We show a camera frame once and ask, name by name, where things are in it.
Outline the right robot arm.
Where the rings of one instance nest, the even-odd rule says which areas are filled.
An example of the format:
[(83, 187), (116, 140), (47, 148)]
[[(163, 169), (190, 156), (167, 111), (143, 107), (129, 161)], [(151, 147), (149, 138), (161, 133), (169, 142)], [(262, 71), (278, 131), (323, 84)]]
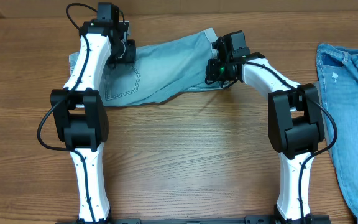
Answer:
[(208, 60), (207, 84), (245, 83), (268, 101), (268, 137), (280, 158), (280, 193), (273, 215), (248, 216), (246, 223), (330, 223), (308, 204), (312, 155), (324, 139), (319, 96), (313, 84), (301, 85), (276, 69), (260, 52), (252, 53), (242, 31), (218, 37), (218, 54)]

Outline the light blue denim shorts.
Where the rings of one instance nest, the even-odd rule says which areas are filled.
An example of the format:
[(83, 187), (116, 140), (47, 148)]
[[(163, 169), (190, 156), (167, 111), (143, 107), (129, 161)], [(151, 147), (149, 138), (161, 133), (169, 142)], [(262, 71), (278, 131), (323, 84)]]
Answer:
[(217, 56), (212, 28), (171, 42), (136, 50), (135, 63), (107, 65), (112, 52), (101, 34), (81, 37), (80, 51), (69, 56), (68, 89), (98, 90), (104, 106), (162, 103), (181, 92), (220, 90), (219, 82), (207, 84), (206, 66)]

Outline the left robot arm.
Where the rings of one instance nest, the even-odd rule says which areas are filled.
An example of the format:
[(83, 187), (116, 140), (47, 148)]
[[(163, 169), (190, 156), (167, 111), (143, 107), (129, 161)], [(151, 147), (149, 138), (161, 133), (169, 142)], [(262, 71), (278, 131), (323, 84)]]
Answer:
[(112, 223), (103, 175), (103, 149), (109, 121), (99, 86), (106, 65), (135, 63), (135, 41), (128, 39), (129, 21), (114, 4), (98, 4), (96, 18), (78, 27), (80, 51), (73, 73), (61, 90), (50, 95), (63, 151), (75, 165), (80, 196), (77, 223)]

